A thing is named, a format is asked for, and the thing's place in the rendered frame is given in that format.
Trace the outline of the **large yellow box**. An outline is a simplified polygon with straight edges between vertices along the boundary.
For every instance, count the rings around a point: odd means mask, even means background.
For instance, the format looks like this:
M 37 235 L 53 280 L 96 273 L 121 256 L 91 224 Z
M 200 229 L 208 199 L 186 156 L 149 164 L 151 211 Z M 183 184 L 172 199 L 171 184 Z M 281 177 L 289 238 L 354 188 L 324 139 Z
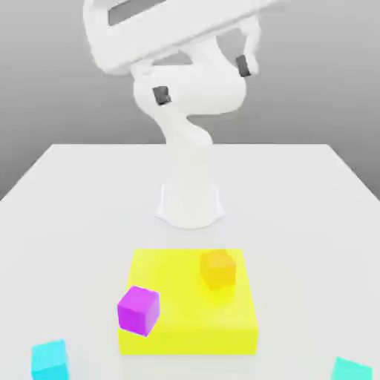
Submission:
M 160 294 L 160 317 L 147 337 L 118 327 L 123 355 L 254 355 L 258 323 L 240 249 L 234 286 L 211 290 L 200 274 L 203 249 L 137 249 L 127 290 Z

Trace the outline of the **small magenta cube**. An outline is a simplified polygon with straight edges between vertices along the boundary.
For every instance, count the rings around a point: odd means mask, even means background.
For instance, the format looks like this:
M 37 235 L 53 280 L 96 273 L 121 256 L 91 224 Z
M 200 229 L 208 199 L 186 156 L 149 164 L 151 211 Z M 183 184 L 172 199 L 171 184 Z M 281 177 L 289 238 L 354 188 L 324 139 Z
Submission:
M 160 294 L 132 286 L 117 304 L 119 327 L 147 337 L 160 317 Z

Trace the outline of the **small orange cube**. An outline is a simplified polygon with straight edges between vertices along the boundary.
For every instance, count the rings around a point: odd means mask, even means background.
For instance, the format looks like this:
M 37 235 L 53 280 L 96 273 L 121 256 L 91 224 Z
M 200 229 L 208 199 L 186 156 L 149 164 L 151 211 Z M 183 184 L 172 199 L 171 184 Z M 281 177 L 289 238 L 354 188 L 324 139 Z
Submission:
M 237 264 L 225 249 L 215 249 L 200 256 L 200 274 L 211 290 L 234 286 Z

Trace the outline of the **small turquoise cube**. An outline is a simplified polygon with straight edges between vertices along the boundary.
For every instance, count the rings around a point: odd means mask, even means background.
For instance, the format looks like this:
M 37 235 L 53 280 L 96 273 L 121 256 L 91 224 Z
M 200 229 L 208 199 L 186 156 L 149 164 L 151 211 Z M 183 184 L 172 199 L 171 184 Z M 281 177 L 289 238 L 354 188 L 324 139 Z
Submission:
M 336 357 L 330 380 L 373 380 L 373 368 Z

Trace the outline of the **small cyan cube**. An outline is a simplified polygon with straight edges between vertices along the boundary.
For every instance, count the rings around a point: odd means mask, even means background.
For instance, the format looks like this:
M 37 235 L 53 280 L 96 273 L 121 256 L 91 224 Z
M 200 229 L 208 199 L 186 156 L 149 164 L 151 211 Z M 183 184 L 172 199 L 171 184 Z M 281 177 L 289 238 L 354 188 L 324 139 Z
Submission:
M 63 339 L 37 344 L 31 350 L 32 380 L 70 380 Z

